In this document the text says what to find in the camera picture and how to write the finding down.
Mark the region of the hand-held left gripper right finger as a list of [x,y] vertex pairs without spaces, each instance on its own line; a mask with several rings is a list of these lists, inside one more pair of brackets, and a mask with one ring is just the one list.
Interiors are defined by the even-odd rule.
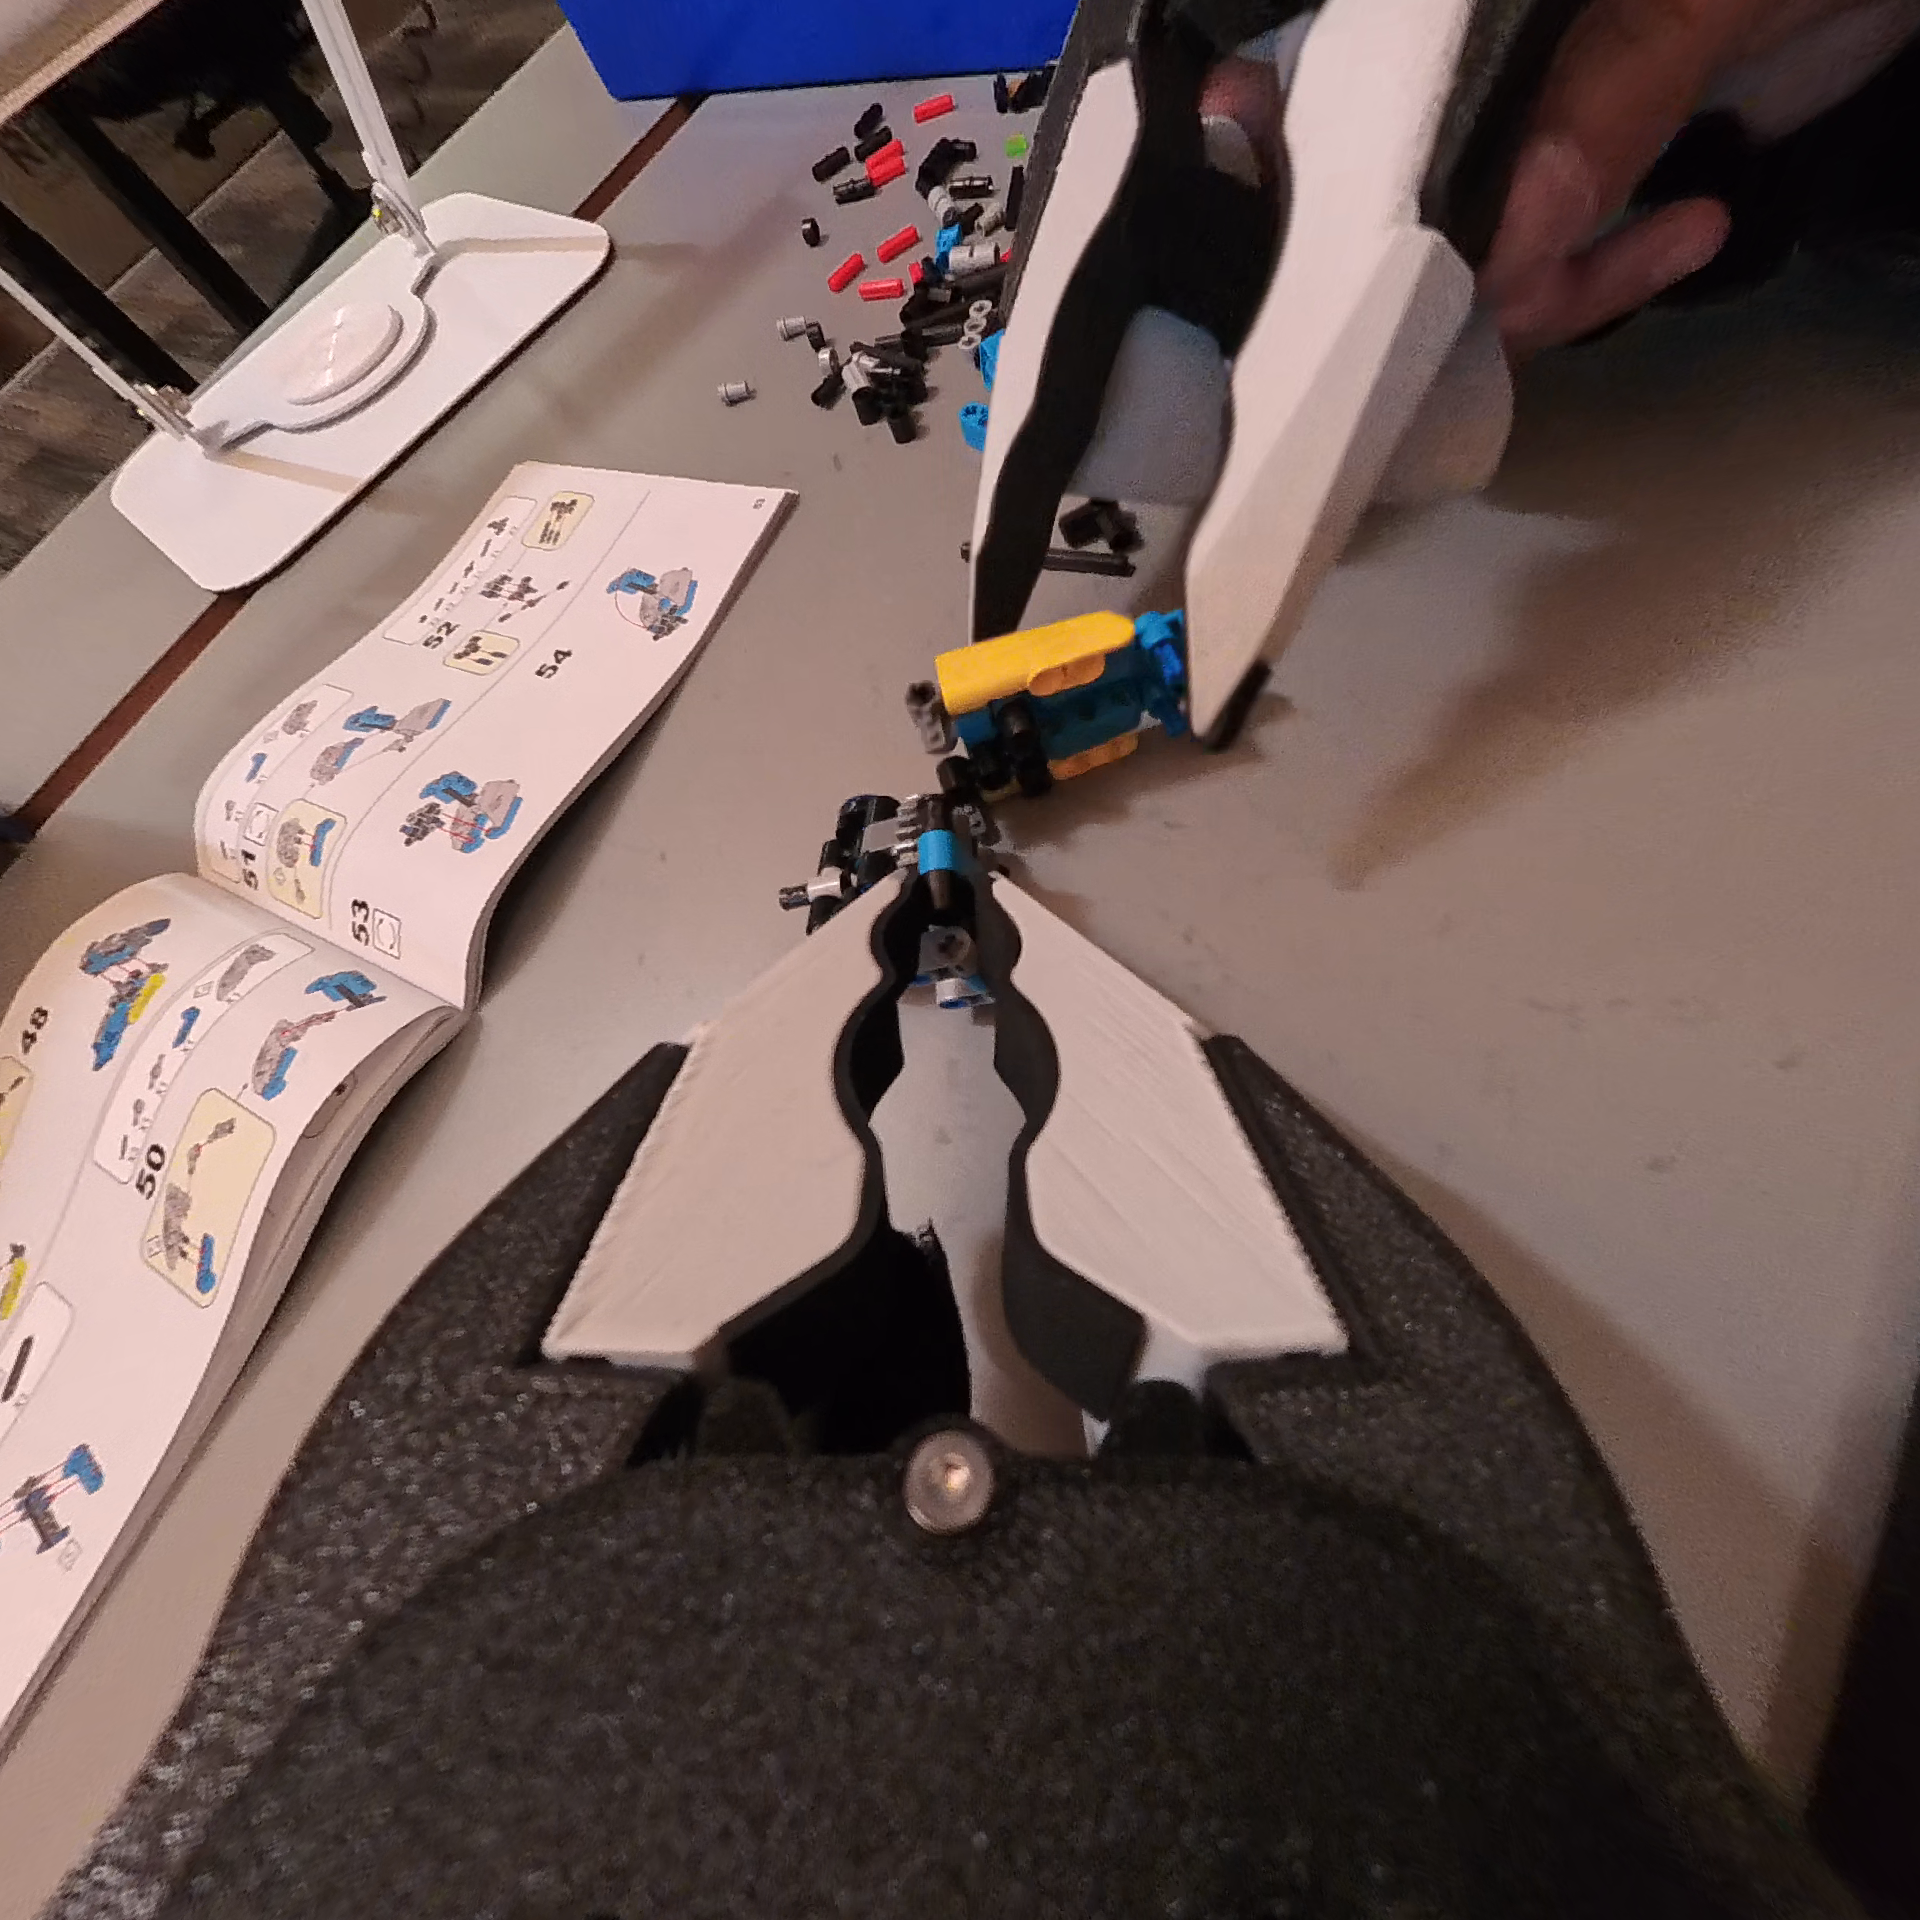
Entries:
[[995,1072],[1022,1106],[1002,1302],[1081,1411],[1134,1381],[1340,1356],[1335,1302],[1248,1129],[1227,1049],[1008,878],[985,897]]

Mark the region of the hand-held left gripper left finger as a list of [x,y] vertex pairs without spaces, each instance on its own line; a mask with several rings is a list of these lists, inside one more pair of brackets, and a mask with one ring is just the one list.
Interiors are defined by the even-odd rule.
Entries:
[[688,1372],[876,1231],[869,1119],[901,1068],[889,876],[686,1047],[548,1325],[550,1359]]

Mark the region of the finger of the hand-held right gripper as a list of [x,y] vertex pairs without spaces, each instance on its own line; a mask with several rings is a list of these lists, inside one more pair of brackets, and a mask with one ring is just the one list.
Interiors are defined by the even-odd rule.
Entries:
[[1421,191],[1475,6],[1321,4],[1286,75],[1287,220],[1187,556],[1192,730],[1227,746],[1444,370],[1475,275]]
[[1140,62],[1089,74],[1024,240],[974,526],[974,639],[1022,624],[1125,333],[1148,303],[1159,160],[1148,107]]

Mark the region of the yellow blue brick assembly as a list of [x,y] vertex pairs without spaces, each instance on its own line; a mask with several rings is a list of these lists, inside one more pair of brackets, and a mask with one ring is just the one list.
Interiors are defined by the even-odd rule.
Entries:
[[1184,612],[1088,612],[936,658],[906,709],[931,754],[964,753],[987,795],[1042,795],[1189,732]]

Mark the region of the black blue brick assembly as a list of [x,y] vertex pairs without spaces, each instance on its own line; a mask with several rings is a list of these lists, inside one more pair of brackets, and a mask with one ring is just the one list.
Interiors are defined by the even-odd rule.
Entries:
[[889,876],[917,884],[928,923],[912,983],[931,988],[939,1006],[992,1006],[995,996],[978,950],[975,893],[987,873],[985,850],[998,827],[974,760],[944,756],[939,787],[916,795],[851,795],[819,850],[819,869],[780,891],[786,911],[804,911],[819,931],[845,903]]

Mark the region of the grey desk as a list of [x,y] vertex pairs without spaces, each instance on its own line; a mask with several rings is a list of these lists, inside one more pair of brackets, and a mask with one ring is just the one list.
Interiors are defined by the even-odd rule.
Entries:
[[[406,1286],[796,927],[834,807],[925,777],[975,465],[819,412],[774,322],[851,95],[615,107],[563,34],[431,162],[602,201],[609,272],[367,499],[214,604],[97,494],[4,581],[4,802],[175,682],[4,876],[4,994],[189,865],[220,754],[524,459],[798,494],[641,744],[502,903],[486,1000],[373,1130],[242,1388],[4,1761],[4,1915],[86,1860],[275,1481]],[[1799,263],[1533,363],[1498,483],[1362,538],[1236,749],[1154,746],[1022,878],[1236,1033],[1501,1289],[1630,1495],[1726,1718],[1819,1761],[1915,1364],[1915,299]]]

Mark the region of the person's right hand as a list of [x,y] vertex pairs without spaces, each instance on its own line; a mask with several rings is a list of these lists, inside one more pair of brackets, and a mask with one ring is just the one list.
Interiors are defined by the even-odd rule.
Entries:
[[1481,303],[1512,364],[1618,323],[1726,243],[1728,208],[1630,214],[1699,112],[1786,134],[1838,106],[1915,40],[1915,3],[1594,3],[1539,84]]

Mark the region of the pile of loose brick parts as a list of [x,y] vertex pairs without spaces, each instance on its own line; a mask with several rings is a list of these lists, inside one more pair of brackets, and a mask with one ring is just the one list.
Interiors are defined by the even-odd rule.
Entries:
[[928,407],[968,373],[993,381],[1054,75],[1044,62],[978,88],[839,99],[826,152],[802,160],[791,193],[806,295],[774,319],[778,381],[898,444],[917,442]]

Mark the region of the blue plastic bin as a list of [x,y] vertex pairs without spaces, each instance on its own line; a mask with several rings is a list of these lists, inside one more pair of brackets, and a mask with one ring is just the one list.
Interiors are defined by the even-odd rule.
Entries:
[[979,75],[1061,57],[1073,3],[563,3],[619,100]]

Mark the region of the building instruction booklet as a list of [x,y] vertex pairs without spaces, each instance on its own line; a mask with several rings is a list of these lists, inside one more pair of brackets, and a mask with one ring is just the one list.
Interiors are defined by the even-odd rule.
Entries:
[[72,925],[3,1063],[4,1740],[167,1501],[344,1167],[469,1021],[499,897],[795,494],[515,468],[210,775],[195,869]]

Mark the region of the white stand base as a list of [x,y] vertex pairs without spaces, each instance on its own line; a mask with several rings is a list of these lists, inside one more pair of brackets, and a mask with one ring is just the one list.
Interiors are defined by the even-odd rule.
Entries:
[[445,194],[378,239],[112,480],[112,507],[195,585],[281,568],[607,265],[589,220]]

